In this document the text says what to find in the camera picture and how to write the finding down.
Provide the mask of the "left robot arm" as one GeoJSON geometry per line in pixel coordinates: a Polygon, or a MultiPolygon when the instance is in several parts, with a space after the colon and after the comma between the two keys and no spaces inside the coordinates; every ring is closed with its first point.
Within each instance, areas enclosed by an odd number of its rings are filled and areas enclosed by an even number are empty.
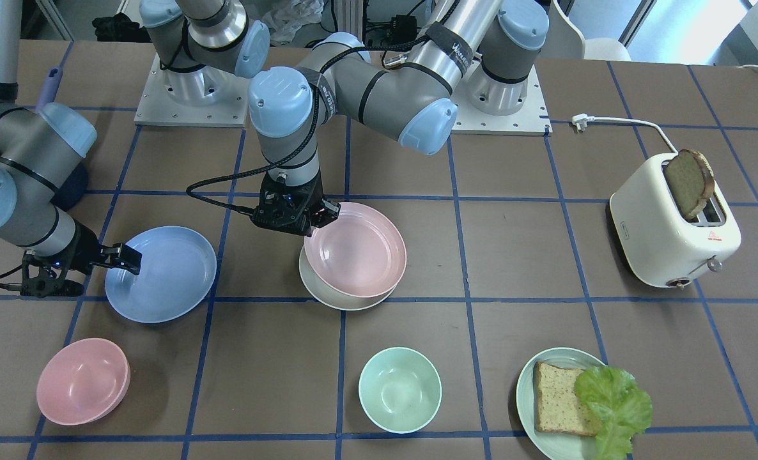
{"type": "Polygon", "coordinates": [[[545,104],[534,63],[550,20],[534,1],[445,1],[403,45],[396,69],[371,63],[370,48],[335,33],[296,67],[251,79],[248,103],[267,165],[254,225],[309,236],[335,221],[321,184],[317,130],[343,114],[403,148],[432,155],[453,130],[542,134],[545,104]]]}

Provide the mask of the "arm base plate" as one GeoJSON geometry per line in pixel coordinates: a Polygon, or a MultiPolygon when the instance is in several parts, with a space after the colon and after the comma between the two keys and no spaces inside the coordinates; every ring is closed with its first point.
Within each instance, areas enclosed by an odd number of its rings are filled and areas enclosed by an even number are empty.
{"type": "Polygon", "coordinates": [[[134,116],[137,125],[245,128],[248,79],[204,67],[192,73],[160,69],[154,57],[134,116]]]}
{"type": "Polygon", "coordinates": [[[454,134],[543,136],[552,133],[545,96],[533,66],[516,84],[494,81],[475,62],[453,91],[454,134]]]}

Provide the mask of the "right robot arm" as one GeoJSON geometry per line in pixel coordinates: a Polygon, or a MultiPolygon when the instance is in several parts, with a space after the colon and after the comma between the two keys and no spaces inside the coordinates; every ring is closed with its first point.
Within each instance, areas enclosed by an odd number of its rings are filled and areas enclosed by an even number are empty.
{"type": "Polygon", "coordinates": [[[139,275],[142,255],[124,243],[106,247],[95,233],[52,203],[96,140],[95,127],[51,102],[37,111],[17,105],[20,1],[0,1],[0,239],[24,251],[19,282],[0,289],[37,298],[83,294],[70,271],[93,267],[139,275]]]}

